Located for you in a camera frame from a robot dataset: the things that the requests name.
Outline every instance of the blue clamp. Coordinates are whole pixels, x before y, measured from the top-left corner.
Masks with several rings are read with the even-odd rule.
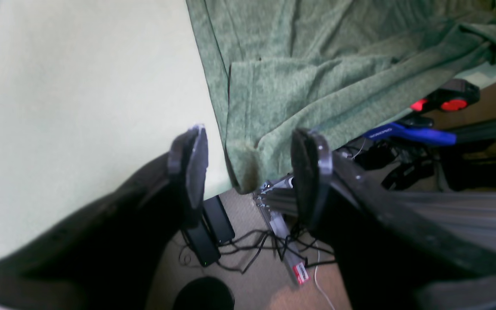
[[[373,141],[383,140],[389,137],[399,137],[434,146],[449,146],[456,143],[456,135],[454,133],[429,128],[405,127],[396,122],[371,129],[364,133],[363,136]]]

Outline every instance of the green fabric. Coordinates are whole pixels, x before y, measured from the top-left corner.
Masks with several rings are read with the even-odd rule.
[[[496,62],[496,12],[476,0],[187,0],[232,182],[291,171],[291,132],[332,148],[457,73]]]

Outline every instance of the floor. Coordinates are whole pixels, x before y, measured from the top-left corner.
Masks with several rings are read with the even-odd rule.
[[[239,195],[230,190],[220,195],[223,205],[231,220],[236,237],[240,237],[252,229],[267,229],[266,224],[256,208],[251,195]],[[311,281],[296,287],[288,275],[287,267],[280,262],[273,251],[262,251],[258,259],[241,275],[226,271],[215,264],[202,268],[194,255],[186,249],[179,257],[185,242],[181,234],[175,235],[167,245],[164,256],[154,277],[152,292],[147,310],[169,310],[173,307],[175,297],[190,281],[197,277],[214,276],[224,281],[232,290],[236,299],[236,310],[325,310],[330,306],[319,293],[313,281],[315,269],[309,269]],[[222,257],[223,265],[245,266],[255,251],[237,253]],[[316,251],[307,251],[309,262],[317,260]],[[179,259],[189,261],[188,267],[181,266]],[[321,261],[332,257],[321,253]],[[336,310],[350,309],[342,277],[337,265],[322,265],[318,269],[317,279],[323,291],[328,295]]]

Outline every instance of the sticker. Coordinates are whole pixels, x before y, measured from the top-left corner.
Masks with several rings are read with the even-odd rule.
[[[304,263],[298,263],[298,265],[295,265],[292,269],[294,269],[294,274],[296,275],[296,279],[298,279],[298,284],[304,284],[307,280],[309,280],[309,275],[305,270]]]

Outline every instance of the white cable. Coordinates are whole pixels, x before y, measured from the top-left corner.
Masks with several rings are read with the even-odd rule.
[[[355,156],[352,157],[352,160],[354,160],[355,157],[357,157],[357,155],[359,155],[361,153],[361,151],[365,147],[365,142],[366,142],[366,138],[363,140],[363,145],[361,145],[361,148],[359,149],[359,151],[355,154]]]
[[[315,247],[319,247],[319,243],[315,242]],[[317,250],[317,263],[321,262],[321,251]],[[332,310],[336,310],[334,308],[334,305],[330,301],[330,298],[325,294],[325,292],[322,290],[321,286],[319,286],[319,283],[317,282],[317,270],[319,269],[319,265],[315,267],[315,272],[313,273],[313,280],[315,280],[315,285],[317,286],[317,290],[321,292],[321,294],[326,298],[326,301],[329,302],[330,307]]]

